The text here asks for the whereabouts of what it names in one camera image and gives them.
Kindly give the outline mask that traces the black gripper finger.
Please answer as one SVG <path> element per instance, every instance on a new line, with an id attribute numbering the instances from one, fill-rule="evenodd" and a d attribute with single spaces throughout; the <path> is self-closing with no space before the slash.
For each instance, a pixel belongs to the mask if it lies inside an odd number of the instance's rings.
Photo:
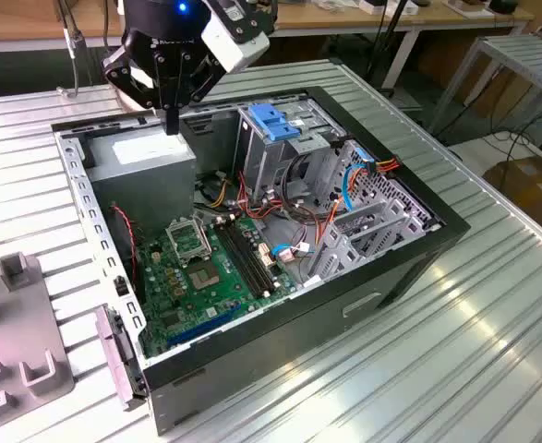
<path id="1" fill-rule="evenodd" d="M 144 109 L 160 111 L 160 119 L 166 135 L 174 133 L 174 106 L 164 97 L 157 80 L 148 86 L 136 80 L 131 71 L 126 48 L 121 45 L 102 60 L 102 72 L 111 85 Z"/>
<path id="2" fill-rule="evenodd" d="M 180 110 L 193 102 L 201 102 L 211 89 L 226 74 L 220 62 L 212 55 L 206 55 L 195 66 L 194 58 L 182 54 L 172 101 L 172 134 L 179 133 Z"/>

